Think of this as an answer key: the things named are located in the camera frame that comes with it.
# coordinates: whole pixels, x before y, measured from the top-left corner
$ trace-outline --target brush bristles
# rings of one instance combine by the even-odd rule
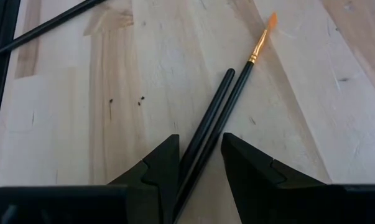
[[[267,29],[273,29],[277,25],[277,14],[273,12],[272,16],[269,19],[269,25],[267,25]]]

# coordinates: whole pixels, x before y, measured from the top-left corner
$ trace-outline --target gold ferrule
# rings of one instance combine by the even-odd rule
[[[254,52],[251,54],[248,62],[252,62],[252,63],[255,63],[256,62],[256,59],[258,58],[259,56],[259,53],[261,53],[261,50],[263,48],[263,45],[264,45],[264,42],[266,40],[266,36],[267,36],[267,29],[264,30],[263,34],[262,34],[262,37],[261,39],[259,40],[259,42],[257,43],[255,49],[254,49]]]

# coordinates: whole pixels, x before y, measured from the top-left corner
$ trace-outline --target wooden table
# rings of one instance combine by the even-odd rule
[[[16,36],[79,2],[22,0]],[[375,183],[375,0],[108,0],[13,51],[0,186],[106,184],[173,133],[184,150],[273,11],[225,131],[326,183]],[[181,219],[200,222],[239,222],[219,149]]]

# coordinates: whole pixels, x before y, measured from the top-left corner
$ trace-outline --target wooden surface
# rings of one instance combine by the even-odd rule
[[[79,2],[22,0],[16,36]],[[375,183],[375,0],[108,0],[12,53],[0,186],[106,184],[173,133],[184,150],[273,11],[225,131],[326,183]],[[239,222],[219,148],[181,218],[200,222]]]

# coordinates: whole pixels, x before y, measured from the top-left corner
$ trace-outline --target black stick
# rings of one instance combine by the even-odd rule
[[[229,68],[227,70],[225,77],[219,85],[218,90],[216,91],[211,104],[205,112],[204,117],[202,117],[201,123],[198,126],[197,130],[194,133],[190,144],[188,145],[185,154],[182,157],[179,165],[179,187],[184,183],[188,172],[193,166],[194,160],[200,150],[202,142],[205,139],[206,134],[216,116],[216,113],[219,110],[220,104],[225,98],[226,92],[230,86],[231,81],[233,80],[234,74],[236,71]]]
[[[9,44],[5,45],[4,47],[0,48],[0,54],[8,51],[12,51],[21,45],[39,37],[40,35],[62,25],[66,21],[78,16],[88,9],[95,7],[96,5],[104,2],[105,0],[85,0],[82,3],[72,7],[71,9],[61,13],[60,15],[54,17],[53,19],[37,26],[36,28],[28,31],[27,33],[21,35],[20,37],[14,39]]]
[[[179,216],[181,215],[181,211],[183,210],[188,198],[193,192],[193,189],[201,176],[203,168],[208,162],[208,159],[210,158],[216,146],[216,143],[218,142],[219,136],[223,131],[223,128],[225,127],[228,118],[230,117],[230,114],[238,100],[238,97],[240,96],[241,91],[243,90],[244,85],[247,82],[247,79],[249,77],[249,74],[251,73],[253,66],[254,64],[252,62],[247,62],[247,64],[245,65],[243,71],[241,72],[241,75],[237,80],[236,85],[230,93],[230,96],[218,118],[218,121],[215,124],[215,127],[213,128],[210,134],[210,137],[208,138],[204,146],[204,149],[200,157],[197,160],[197,163],[195,164],[192,173],[190,174],[190,177],[188,178],[184,188],[180,190],[180,194],[178,196],[174,208],[174,223],[178,220]]]

